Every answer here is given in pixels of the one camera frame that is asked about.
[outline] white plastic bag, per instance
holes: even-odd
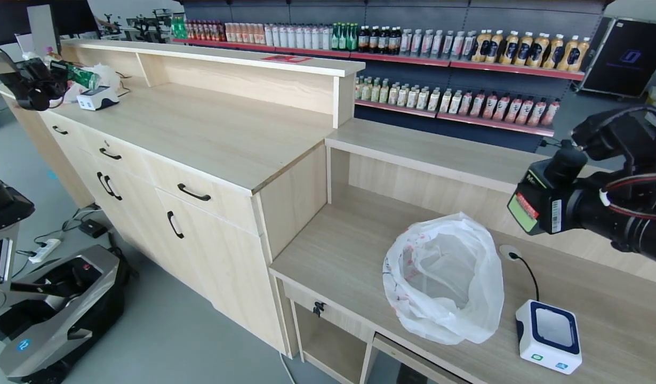
[[[491,234],[463,212],[412,224],[387,251],[382,279],[406,330],[445,345],[487,340],[503,308]]]

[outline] power strip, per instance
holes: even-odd
[[[58,245],[60,245],[60,240],[58,240],[57,238],[49,238],[48,240],[46,240],[46,246],[41,246],[35,251],[36,255],[30,256],[29,259],[31,264],[37,264],[42,262],[45,258],[48,257],[48,255],[51,254],[53,250],[55,250],[55,248],[58,247]]]

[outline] barcode sticker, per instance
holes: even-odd
[[[561,211],[563,200],[555,200],[550,204],[550,232],[559,233],[562,230]]]

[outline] red label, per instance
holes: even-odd
[[[302,61],[311,60],[311,58],[303,58],[302,56],[287,56],[286,54],[274,54],[274,56],[268,56],[267,58],[262,58],[262,60],[297,64],[302,63]]]
[[[527,199],[525,199],[525,196],[523,196],[523,194],[518,192],[516,194],[516,197],[518,197],[518,203],[520,204],[520,206],[523,207],[525,212],[527,212],[527,214],[531,216],[532,219],[536,219],[537,217],[539,217],[539,212],[537,212],[536,209],[534,209],[534,207],[530,205],[530,202],[528,202]]]

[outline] checkout counter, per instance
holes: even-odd
[[[656,263],[587,231],[528,236],[506,209],[543,156],[354,119],[360,62],[97,41],[64,41],[62,56],[130,76],[118,105],[93,112],[25,111],[0,86],[77,205],[99,204],[127,242],[280,352],[345,384],[367,382],[378,351],[437,382],[656,382]],[[518,355],[514,314],[533,294],[520,263],[502,260],[506,299],[485,343],[401,326],[386,251],[411,223],[458,211],[521,250],[542,301],[575,313],[572,375]]]

